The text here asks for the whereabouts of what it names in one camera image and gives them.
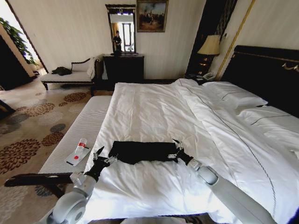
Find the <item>bottle label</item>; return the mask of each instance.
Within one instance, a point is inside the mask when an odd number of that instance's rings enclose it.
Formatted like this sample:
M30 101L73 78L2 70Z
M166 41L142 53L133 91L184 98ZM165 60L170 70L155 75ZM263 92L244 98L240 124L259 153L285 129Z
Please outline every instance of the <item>bottle label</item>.
M80 142L80 143L78 144L78 146L82 146L83 148L85 148L86 144L84 144L83 142Z

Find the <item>nightstand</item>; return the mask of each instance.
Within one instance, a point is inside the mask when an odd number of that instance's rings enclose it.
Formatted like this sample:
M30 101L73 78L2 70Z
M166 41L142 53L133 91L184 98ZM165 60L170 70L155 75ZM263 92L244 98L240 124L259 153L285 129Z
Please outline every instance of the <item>nightstand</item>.
M195 82L197 82L198 83L198 85L202 85L203 83L207 83L207 82L209 82L208 80L206 80L206 79L201 79L201 80L197 80L197 77L196 76L198 76L198 75L196 75L196 74L185 74L185 78L186 79L193 79Z

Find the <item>table lamp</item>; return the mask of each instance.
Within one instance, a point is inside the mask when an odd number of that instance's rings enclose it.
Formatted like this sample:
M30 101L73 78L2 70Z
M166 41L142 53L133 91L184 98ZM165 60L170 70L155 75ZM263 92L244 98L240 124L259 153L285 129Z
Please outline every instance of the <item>table lamp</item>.
M202 47L197 52L201 55L206 55L206 57L203 59L203 63L199 63L200 66L203 67L202 71L198 72L200 75L202 75L203 71L207 72L209 66L212 62L212 59L214 56L218 56L220 54L220 35L209 35L206 37L206 41L202 45Z

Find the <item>upholstered bench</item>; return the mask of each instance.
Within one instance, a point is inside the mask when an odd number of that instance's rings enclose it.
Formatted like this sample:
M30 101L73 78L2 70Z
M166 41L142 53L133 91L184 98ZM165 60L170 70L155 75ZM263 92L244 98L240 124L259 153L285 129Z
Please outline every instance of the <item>upholstered bench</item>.
M87 70L89 67L90 58L83 62L72 62L71 70L72 73L69 75L60 76L58 74L48 73L46 75L41 76L41 82L45 86L46 90L48 90L48 83L57 83L57 84L84 84L84 85L93 85L98 83L99 80L102 79L102 74L104 72L104 62L103 60L95 60L94 61L94 78L87 74Z
M66 163L65 159L76 149L81 138L86 138L86 146L92 149L110 100L111 96L92 97L48 157L39 173L13 176L6 181L5 186L43 185L58 198L61 197L64 192L57 185L71 183L70 175L73 172L84 172L89 154L76 166Z

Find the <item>framed painting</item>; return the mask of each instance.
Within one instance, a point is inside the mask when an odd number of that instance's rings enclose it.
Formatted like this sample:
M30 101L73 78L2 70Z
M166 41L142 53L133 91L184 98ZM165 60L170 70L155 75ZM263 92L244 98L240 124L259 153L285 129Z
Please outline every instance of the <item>framed painting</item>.
M137 1L137 31L165 32L168 0Z

